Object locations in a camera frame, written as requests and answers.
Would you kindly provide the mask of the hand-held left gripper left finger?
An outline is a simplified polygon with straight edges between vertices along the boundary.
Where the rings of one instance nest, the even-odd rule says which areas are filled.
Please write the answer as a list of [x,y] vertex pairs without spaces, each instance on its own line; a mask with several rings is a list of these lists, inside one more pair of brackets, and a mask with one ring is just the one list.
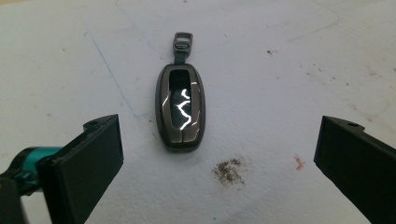
[[37,191],[52,224],[84,224],[122,165],[116,114],[88,121],[64,147],[28,147],[0,174],[0,224],[28,224],[21,197]]

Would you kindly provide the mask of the dark grey car key fob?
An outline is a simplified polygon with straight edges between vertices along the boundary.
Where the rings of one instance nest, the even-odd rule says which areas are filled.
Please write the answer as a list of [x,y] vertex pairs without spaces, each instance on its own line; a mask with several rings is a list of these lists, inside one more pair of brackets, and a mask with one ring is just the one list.
[[167,150],[188,153],[197,149],[205,133],[205,90],[196,68],[186,63],[193,34],[177,32],[174,62],[166,65],[156,84],[156,122]]

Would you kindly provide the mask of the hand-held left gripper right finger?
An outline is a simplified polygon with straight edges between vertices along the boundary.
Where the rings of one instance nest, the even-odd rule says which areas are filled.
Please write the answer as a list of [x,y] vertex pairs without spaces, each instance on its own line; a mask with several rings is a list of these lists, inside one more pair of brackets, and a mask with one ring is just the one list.
[[324,116],[314,162],[372,224],[396,224],[396,149],[357,123]]

